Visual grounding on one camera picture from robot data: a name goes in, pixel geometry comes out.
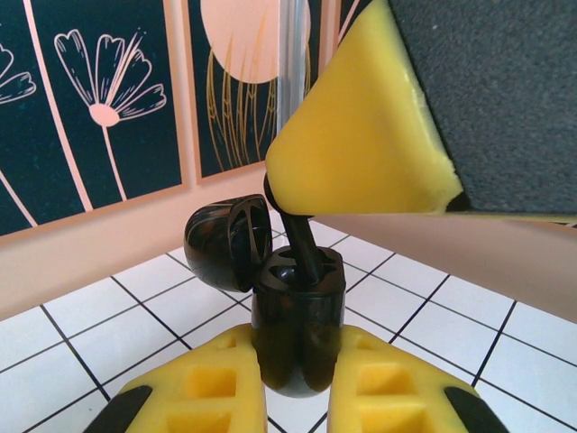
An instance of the framed wall art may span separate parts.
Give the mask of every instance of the framed wall art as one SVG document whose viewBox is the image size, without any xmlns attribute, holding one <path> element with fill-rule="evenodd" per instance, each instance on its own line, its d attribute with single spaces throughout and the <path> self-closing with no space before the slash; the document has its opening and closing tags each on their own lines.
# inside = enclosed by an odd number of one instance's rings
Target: framed wall art
<svg viewBox="0 0 577 433">
<path fill-rule="evenodd" d="M 323 3 L 307 3 L 306 92 L 319 72 Z M 279 0 L 183 0 L 183 11 L 203 183 L 264 161 L 276 134 Z"/>
<path fill-rule="evenodd" d="M 187 186 L 163 0 L 2 12 L 0 235 Z"/>
</svg>

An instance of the pink flower drawing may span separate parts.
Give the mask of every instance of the pink flower drawing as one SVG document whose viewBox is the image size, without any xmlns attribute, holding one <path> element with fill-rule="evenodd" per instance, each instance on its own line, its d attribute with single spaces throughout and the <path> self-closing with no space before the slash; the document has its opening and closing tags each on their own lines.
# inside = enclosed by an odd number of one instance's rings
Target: pink flower drawing
<svg viewBox="0 0 577 433">
<path fill-rule="evenodd" d="M 145 87 L 152 64 L 139 49 L 141 40 L 138 33 L 128 43 L 123 38 L 101 35 L 93 66 L 77 29 L 54 38 L 54 47 L 72 86 L 87 106 L 92 120 L 102 127 L 108 158 L 123 201 L 126 194 L 108 128 L 160 110 L 167 103 L 162 84 Z"/>
<path fill-rule="evenodd" d="M 32 81 L 32 76 L 30 72 L 21 72 L 12 77 L 8 77 L 8 70 L 14 63 L 14 55 L 10 50 L 5 49 L 2 44 L 0 44 L 0 105 L 9 104 L 11 102 L 17 101 L 24 97 L 30 96 L 36 91 L 36 85 Z M 10 182 L 6 176 L 0 170 L 0 181 L 10 194 L 10 197 L 20 209 L 26 220 L 31 226 L 37 226 L 38 224 L 20 200 Z"/>
</svg>

